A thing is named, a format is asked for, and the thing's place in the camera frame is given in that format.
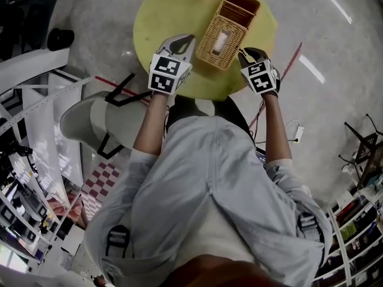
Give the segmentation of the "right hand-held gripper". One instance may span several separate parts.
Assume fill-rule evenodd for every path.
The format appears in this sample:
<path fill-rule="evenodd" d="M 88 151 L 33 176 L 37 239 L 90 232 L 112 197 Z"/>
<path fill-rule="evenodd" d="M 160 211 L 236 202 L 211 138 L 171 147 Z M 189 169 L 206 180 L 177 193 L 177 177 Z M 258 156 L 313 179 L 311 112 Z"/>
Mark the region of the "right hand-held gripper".
<path fill-rule="evenodd" d="M 247 60 L 245 52 L 254 62 Z M 254 94 L 278 96 L 281 83 L 279 72 L 271 64 L 265 51 L 245 47 L 244 50 L 239 49 L 238 59 L 241 64 L 241 75 Z"/>

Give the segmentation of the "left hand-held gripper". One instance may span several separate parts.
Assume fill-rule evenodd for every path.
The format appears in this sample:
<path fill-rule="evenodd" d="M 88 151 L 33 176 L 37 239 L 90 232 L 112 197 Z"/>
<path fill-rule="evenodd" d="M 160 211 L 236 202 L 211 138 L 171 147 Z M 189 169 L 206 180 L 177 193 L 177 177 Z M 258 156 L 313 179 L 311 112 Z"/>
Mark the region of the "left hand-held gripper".
<path fill-rule="evenodd" d="M 188 62 L 195 45 L 193 34 L 176 35 L 164 40 L 150 63 L 148 88 L 159 93 L 175 94 L 192 69 L 192 64 Z"/>

